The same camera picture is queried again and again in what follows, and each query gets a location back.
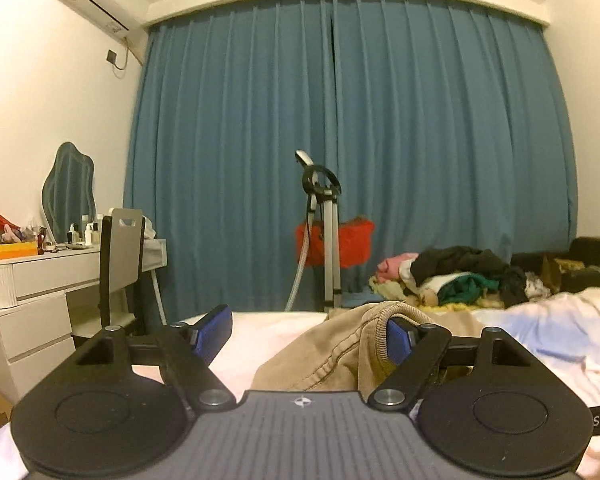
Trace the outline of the khaki beige t-shirt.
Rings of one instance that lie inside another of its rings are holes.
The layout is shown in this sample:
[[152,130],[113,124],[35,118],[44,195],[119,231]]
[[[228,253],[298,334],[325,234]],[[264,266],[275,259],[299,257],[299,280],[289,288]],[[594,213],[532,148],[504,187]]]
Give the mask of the khaki beige t-shirt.
[[389,360],[387,324],[392,318],[438,324],[454,336],[477,337],[482,324],[469,311],[426,312],[401,301],[363,304],[329,313],[254,374],[263,391],[353,391],[367,398],[396,369]]

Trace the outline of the white dressing table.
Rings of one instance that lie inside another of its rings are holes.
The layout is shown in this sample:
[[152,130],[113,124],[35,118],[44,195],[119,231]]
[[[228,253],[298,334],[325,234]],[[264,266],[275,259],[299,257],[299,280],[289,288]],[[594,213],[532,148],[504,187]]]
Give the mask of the white dressing table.
[[0,261],[0,393],[17,403],[99,329],[99,250]]

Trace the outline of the wavy blue mirror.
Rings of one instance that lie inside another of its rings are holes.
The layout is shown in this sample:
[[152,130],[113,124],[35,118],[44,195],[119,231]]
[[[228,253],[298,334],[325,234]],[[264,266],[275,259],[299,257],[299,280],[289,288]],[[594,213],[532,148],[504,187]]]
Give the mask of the wavy blue mirror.
[[70,226],[82,232],[82,217],[96,218],[94,162],[72,142],[57,149],[53,167],[42,187],[44,217],[56,243],[65,243]]

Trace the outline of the orange box on table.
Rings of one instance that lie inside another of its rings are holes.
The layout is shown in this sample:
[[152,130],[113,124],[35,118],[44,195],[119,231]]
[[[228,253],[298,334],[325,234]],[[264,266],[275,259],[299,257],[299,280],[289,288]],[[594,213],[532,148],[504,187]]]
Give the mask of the orange box on table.
[[37,254],[38,244],[35,242],[0,244],[0,260],[36,256]]

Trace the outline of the dark sofa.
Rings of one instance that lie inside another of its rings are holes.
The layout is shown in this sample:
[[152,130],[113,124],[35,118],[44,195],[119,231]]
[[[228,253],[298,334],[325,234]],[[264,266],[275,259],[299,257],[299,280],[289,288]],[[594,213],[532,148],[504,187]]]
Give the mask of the dark sofa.
[[553,294],[600,288],[600,237],[577,237],[565,252],[518,252],[512,265],[533,273]]

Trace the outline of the garment steamer stand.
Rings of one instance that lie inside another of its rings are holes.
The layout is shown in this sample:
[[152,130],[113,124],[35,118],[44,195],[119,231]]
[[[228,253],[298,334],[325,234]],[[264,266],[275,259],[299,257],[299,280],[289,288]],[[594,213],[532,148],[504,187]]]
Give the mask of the garment steamer stand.
[[325,311],[329,311],[340,306],[342,295],[338,207],[341,184],[332,170],[317,165],[307,152],[297,150],[294,157],[302,168],[301,184],[306,193],[306,221],[297,269],[284,311],[290,312],[294,307],[304,268],[309,261],[310,249],[317,246],[318,240],[323,242],[323,307]]

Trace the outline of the pastel bed duvet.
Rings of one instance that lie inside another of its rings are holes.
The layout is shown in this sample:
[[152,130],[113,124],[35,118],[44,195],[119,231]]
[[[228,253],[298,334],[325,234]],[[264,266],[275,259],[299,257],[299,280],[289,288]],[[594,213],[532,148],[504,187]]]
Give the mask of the pastel bed duvet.
[[411,410],[358,391],[248,391],[222,412],[192,412],[164,381],[163,328],[103,328],[15,405],[28,478],[573,479],[600,435],[600,405],[495,326],[452,335]]

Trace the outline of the pile of mixed clothes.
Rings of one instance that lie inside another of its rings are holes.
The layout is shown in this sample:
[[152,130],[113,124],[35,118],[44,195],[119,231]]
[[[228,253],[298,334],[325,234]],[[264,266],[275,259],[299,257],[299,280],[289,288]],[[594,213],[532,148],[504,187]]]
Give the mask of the pile of mixed clothes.
[[385,258],[368,287],[381,299],[408,301],[424,310],[507,309],[555,292],[531,263],[467,246]]

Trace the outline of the teal blue curtain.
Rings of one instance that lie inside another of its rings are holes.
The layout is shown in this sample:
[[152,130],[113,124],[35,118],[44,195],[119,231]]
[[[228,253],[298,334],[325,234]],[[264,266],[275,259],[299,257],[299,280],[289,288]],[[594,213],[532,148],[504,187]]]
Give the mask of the teal blue curtain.
[[168,242],[166,315],[278,310],[307,152],[373,222],[371,262],[508,259],[577,233],[567,105],[539,24],[454,0],[250,0],[151,27],[124,186]]

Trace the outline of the grey black chair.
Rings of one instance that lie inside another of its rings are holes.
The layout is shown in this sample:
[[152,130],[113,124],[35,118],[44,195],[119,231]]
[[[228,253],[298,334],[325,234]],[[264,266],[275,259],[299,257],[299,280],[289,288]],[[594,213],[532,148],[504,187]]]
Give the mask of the grey black chair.
[[116,300],[128,299],[126,291],[143,273],[145,223],[140,209],[114,208],[102,218],[97,302],[71,310],[71,337],[76,347],[107,326],[120,327],[127,335],[147,334],[142,308],[133,306],[125,311],[114,307]]

